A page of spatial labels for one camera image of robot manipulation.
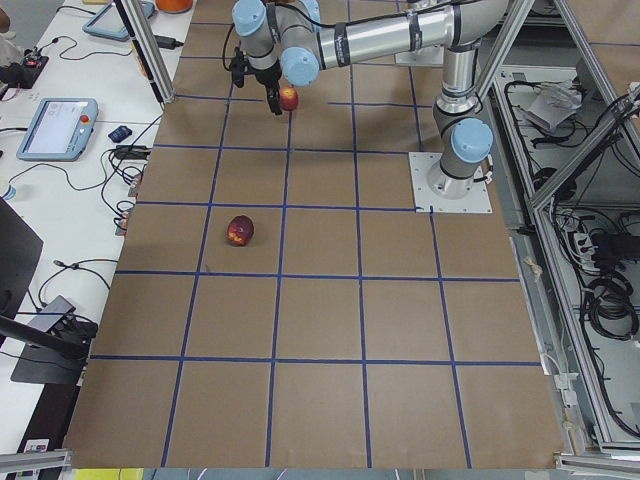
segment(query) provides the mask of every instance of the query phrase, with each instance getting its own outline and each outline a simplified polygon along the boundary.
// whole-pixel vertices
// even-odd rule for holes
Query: apple
[[[229,222],[227,239],[232,245],[244,247],[253,237],[253,221],[246,215],[239,215]]]
[[[282,87],[280,89],[280,107],[285,112],[291,112],[298,108],[298,92],[293,87]]]

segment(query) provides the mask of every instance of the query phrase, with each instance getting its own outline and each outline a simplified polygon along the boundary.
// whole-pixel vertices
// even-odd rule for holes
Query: white desk
[[[65,5],[83,5],[80,0],[67,0]],[[174,37],[183,41],[191,21],[193,10],[185,14],[169,15],[157,12],[151,20],[154,33]],[[44,33],[40,44],[52,38],[68,35],[76,39],[79,46],[69,56],[82,56],[97,50],[127,52],[129,43],[112,42],[91,37],[82,32],[87,16],[73,10],[60,11]],[[35,88],[20,91],[15,98],[0,104],[0,128],[27,126],[45,97],[92,97],[98,101],[100,113],[95,131],[87,150],[76,161],[56,163],[65,168],[76,186],[98,183],[104,178],[100,155],[114,146],[107,134],[120,124],[133,130],[129,140],[134,139],[153,119],[160,115],[147,79],[141,74],[134,55],[119,57],[96,55],[82,61],[65,61],[58,58],[70,42],[60,40],[45,50],[50,56],[49,64],[36,82]],[[170,75],[177,68],[180,49],[162,50]],[[152,127],[138,143],[151,146],[157,132]],[[0,133],[0,175],[10,178],[32,165],[15,157],[23,132]],[[64,174],[49,168],[36,168],[14,182],[17,194],[9,204],[18,212],[44,241],[40,263],[31,284],[36,295],[44,280],[59,270],[53,260],[73,262],[88,258],[118,259],[123,239],[114,235],[113,212],[100,200],[100,188],[86,192],[73,191],[67,185]],[[127,198],[128,187],[119,177],[114,177],[106,189],[106,197],[112,205]],[[115,265],[92,264],[91,268],[102,273],[110,281]],[[87,272],[65,272],[45,290],[45,300],[61,294],[77,307],[76,313],[99,322],[107,298],[107,289],[95,276]],[[30,301],[25,299],[21,310],[33,311]],[[26,322],[30,316],[20,316]],[[0,350],[19,355],[23,344],[7,339]],[[0,412],[2,434],[0,454],[15,453],[35,405],[42,392],[40,385],[12,383],[9,378],[16,360],[0,356]]]

